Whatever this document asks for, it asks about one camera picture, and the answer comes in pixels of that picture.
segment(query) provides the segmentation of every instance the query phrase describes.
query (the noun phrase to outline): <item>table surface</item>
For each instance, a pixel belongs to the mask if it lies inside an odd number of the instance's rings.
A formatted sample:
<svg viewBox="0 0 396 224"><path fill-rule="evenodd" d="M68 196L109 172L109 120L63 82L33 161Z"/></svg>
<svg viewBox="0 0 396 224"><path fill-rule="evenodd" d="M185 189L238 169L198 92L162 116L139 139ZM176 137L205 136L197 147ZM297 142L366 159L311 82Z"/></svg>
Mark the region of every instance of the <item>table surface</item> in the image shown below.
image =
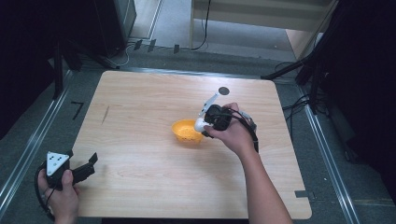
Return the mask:
<svg viewBox="0 0 396 224"><path fill-rule="evenodd" d="M260 155L290 215L311 217L304 183L272 81L104 72L73 147L71 167L94 153L96 173L78 183L82 217L247 218L243 169L220 140L183 144L179 119L196 119L219 87L258 125Z"/></svg>

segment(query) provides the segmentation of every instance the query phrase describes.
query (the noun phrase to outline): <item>hand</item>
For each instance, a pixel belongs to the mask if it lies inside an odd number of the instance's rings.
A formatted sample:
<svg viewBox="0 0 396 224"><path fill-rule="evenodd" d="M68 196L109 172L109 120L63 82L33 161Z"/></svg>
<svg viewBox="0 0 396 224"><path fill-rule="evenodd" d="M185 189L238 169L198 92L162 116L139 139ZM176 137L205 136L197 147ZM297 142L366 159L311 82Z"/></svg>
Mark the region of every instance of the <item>hand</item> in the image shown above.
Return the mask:
<svg viewBox="0 0 396 224"><path fill-rule="evenodd" d="M237 103L224 105L224 107L239 111ZM207 133L221 140L226 147L241 157L245 152L254 151L253 141L246 127L237 119L232 119L230 125L225 131L217 131L213 127L204 127Z"/></svg>
<svg viewBox="0 0 396 224"><path fill-rule="evenodd" d="M49 206L55 216L55 223L77 223L79 190L73 187L72 172L70 170L64 171L64 175L62 176L62 191L57 189L53 191L53 189L49 188L44 169L38 174L37 182L40 191L44 192L46 196L45 200L49 197Z"/></svg>

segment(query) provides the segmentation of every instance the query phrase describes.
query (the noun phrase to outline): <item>black device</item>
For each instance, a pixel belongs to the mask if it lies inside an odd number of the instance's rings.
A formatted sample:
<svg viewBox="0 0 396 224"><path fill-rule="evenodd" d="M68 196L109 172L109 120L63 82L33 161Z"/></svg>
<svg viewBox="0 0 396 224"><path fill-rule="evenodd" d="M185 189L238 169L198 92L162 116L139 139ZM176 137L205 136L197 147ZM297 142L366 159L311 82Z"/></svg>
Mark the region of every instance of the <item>black device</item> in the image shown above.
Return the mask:
<svg viewBox="0 0 396 224"><path fill-rule="evenodd" d="M241 122L248 132L251 135L253 140L254 149L259 152L259 139L256 135L257 125L253 122L253 119L250 117L244 116L244 113L240 113L228 107L221 107L219 105L211 105L206 113L204 122L209 124L213 124L213 128L218 131L227 130L228 126L230 126L232 119L237 119ZM202 132L202 134L206 137L211 137L207 132Z"/></svg>
<svg viewBox="0 0 396 224"><path fill-rule="evenodd" d="M44 203L43 198L38 189L38 174L42 169L47 169L47 182L49 184L49 188L52 189L52 192L57 190L62 190L62 176L64 175L65 170L70 170L70 158L73 156L73 151L70 150L67 154L58 154L49 152L47 155L47 160L43 161L43 163L37 168L35 172L35 195L37 196L38 201L40 202L41 207L46 212L47 216L54 220L54 216L51 213L48 207L48 197L47 201ZM96 152L91 156L88 160L88 163L78 167L75 170L72 170L73 173L73 185L87 179L90 175L95 173L93 166L98 161L98 157Z"/></svg>

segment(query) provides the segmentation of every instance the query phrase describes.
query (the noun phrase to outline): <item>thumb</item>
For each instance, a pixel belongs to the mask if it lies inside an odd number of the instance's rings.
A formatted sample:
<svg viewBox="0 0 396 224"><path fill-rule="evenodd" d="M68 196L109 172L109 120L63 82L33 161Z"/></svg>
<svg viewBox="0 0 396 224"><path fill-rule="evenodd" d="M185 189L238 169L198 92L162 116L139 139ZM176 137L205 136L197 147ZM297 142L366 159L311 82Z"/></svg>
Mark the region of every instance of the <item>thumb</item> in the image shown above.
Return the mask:
<svg viewBox="0 0 396 224"><path fill-rule="evenodd" d="M73 189L73 174L71 170L65 170L62 176L62 186L64 190Z"/></svg>

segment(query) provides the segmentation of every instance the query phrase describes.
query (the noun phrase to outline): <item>orange bowl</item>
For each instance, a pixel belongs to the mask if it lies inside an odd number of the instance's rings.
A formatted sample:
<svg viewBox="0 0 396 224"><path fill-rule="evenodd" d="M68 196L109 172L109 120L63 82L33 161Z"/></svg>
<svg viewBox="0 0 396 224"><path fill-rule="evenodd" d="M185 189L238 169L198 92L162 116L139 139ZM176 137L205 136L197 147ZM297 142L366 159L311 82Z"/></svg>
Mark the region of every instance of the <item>orange bowl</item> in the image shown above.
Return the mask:
<svg viewBox="0 0 396 224"><path fill-rule="evenodd" d="M194 119L181 119L172 125L172 132L179 142L194 144L201 142L204 136L195 131L194 124Z"/></svg>

